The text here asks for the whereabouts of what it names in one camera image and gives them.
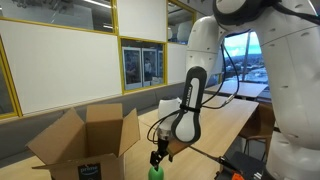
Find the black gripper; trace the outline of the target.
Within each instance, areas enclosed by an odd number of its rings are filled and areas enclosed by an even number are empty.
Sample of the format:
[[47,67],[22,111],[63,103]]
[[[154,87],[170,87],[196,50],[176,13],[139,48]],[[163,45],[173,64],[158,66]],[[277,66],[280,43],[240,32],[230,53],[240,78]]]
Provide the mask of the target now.
[[151,152],[150,164],[152,165],[155,171],[158,171],[159,164],[164,157],[169,156],[168,160],[170,162],[173,161],[173,157],[170,156],[167,152],[167,146],[169,144],[169,140],[158,139],[157,141],[153,141],[153,143],[157,145],[157,150]]

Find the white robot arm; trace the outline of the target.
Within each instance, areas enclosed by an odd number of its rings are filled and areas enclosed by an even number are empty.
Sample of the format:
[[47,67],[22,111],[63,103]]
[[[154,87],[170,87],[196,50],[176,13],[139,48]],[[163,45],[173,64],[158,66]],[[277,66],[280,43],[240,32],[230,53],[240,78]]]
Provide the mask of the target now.
[[320,17],[311,0],[213,0],[187,45],[181,98],[160,102],[159,140],[193,144],[223,41],[253,31],[260,45],[276,128],[266,171],[274,180],[320,180]]

